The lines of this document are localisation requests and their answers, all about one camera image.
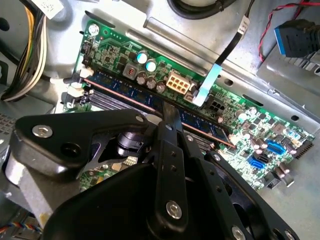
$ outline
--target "red wire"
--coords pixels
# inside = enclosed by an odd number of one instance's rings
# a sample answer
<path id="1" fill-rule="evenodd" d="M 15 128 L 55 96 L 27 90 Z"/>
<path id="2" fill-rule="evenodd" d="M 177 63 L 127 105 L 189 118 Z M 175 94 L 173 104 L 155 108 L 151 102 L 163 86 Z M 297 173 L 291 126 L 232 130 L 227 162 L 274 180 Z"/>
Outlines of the red wire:
<path id="1" fill-rule="evenodd" d="M 262 47 L 262 44 L 264 42 L 264 37 L 266 36 L 266 34 L 267 34 L 267 32 L 268 32 L 268 30 L 269 30 L 269 28 L 271 26 L 271 20 L 272 20 L 274 12 L 282 10 L 282 9 L 286 9 L 286 8 L 296 7 L 296 6 L 297 6 L 297 4 L 295 4 L 295 3 L 288 3 L 286 5 L 280 5 L 280 6 L 277 6 L 275 9 L 273 9 L 272 12 L 270 12 L 270 14 L 268 15 L 268 23 L 266 25 L 266 28 L 265 28 L 264 32 L 261 35 L 260 43 L 259 43 L 259 47 L 258 47 L 259 57 L 260 57 L 260 60 L 262 62 L 265 61 L 265 57 L 262 54 L 261 47 Z M 306 7 L 308 7 L 308 6 L 320 6 L 320 2 L 306 2 L 305 0 L 301 0 L 301 2 L 298 4 L 298 7 L 299 6 L 306 6 Z M 300 9 L 297 9 L 297 12 L 295 13 L 293 19 L 296 19 L 301 11 L 302 11 L 301 7 L 300 7 Z"/>

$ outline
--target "sticker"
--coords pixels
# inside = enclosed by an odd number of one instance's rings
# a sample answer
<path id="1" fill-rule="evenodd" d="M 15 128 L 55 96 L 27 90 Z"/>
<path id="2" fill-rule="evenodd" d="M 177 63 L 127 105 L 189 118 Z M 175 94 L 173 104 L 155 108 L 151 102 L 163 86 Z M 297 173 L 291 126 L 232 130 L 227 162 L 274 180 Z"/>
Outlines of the sticker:
<path id="1" fill-rule="evenodd" d="M 249 18 L 243 16 L 240 27 L 238 28 L 238 33 L 245 35 L 246 31 L 248 30 L 250 24 Z"/>
<path id="2" fill-rule="evenodd" d="M 48 19 L 52 19 L 64 6 L 60 0 L 31 0 Z"/>

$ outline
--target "screw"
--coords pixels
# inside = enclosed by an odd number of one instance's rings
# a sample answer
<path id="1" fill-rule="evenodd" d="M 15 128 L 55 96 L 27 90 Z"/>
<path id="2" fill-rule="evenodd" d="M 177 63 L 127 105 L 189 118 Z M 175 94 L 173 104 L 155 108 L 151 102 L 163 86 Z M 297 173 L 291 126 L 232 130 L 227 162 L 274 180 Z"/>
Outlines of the screw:
<path id="1" fill-rule="evenodd" d="M 139 122 L 143 122 L 144 121 L 144 119 L 142 117 L 140 117 L 140 116 L 136 116 L 135 119 L 137 119 Z"/>
<path id="2" fill-rule="evenodd" d="M 233 226 L 231 230 L 232 230 L 232 234 L 236 240 L 246 240 L 244 233 L 240 230 L 239 227 Z"/>
<path id="3" fill-rule="evenodd" d="M 169 129 L 170 131 L 172 130 L 172 127 L 171 127 L 169 124 L 165 125 L 165 127 L 166 127 L 167 129 Z"/>
<path id="4" fill-rule="evenodd" d="M 182 217 L 182 210 L 180 206 L 175 201 L 169 201 L 165 205 L 166 212 L 173 219 L 180 219 Z"/>
<path id="5" fill-rule="evenodd" d="M 215 154 L 215 155 L 213 155 L 213 157 L 214 157 L 214 159 L 215 159 L 216 161 L 218 161 L 218 162 L 221 161 L 221 158 L 220 158 L 218 155 Z"/>
<path id="6" fill-rule="evenodd" d="M 46 125 L 37 125 L 32 128 L 32 133 L 39 138 L 50 138 L 53 134 L 51 127 Z"/>
<path id="7" fill-rule="evenodd" d="M 190 135 L 187 135 L 186 138 L 190 141 L 190 142 L 193 142 L 194 141 L 194 138 Z"/>
<path id="8" fill-rule="evenodd" d="M 292 236 L 291 232 L 289 232 L 288 230 L 285 230 L 284 233 L 288 237 L 288 239 L 295 240 L 294 236 Z"/>

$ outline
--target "yellow wire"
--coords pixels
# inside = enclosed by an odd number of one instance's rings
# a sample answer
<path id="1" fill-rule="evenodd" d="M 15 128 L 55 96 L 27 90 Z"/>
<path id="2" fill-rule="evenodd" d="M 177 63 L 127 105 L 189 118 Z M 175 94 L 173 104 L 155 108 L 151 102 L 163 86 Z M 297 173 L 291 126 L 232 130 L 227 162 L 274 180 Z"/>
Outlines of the yellow wire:
<path id="1" fill-rule="evenodd" d="M 22 68 L 21 72 L 23 72 L 25 70 L 27 62 L 28 62 L 28 59 L 29 59 L 31 43 L 32 43 L 32 35 L 33 35 L 33 29 L 34 29 L 34 22 L 35 22 L 34 16 L 29 11 L 29 9 L 26 6 L 24 7 L 24 9 L 25 9 L 25 12 L 26 12 L 26 16 L 28 18 L 29 37 L 28 37 L 28 48 L 27 48 L 27 51 L 26 51 L 26 57 L 25 57 L 25 61 L 24 61 L 23 68 Z"/>

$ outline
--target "blue sata port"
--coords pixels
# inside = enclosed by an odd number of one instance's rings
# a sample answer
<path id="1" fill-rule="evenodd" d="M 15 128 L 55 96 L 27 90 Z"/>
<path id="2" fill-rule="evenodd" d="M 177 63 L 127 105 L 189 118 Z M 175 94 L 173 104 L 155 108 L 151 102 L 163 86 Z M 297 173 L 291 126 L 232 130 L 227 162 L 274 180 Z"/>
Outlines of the blue sata port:
<path id="1" fill-rule="evenodd" d="M 249 157 L 247 161 L 252 167 L 255 167 L 257 169 L 263 169 L 266 166 L 265 163 L 255 159 L 254 156 Z"/>
<path id="2" fill-rule="evenodd" d="M 282 155 L 286 152 L 286 149 L 275 141 L 266 140 L 266 143 L 268 144 L 267 149 L 275 154 Z"/>

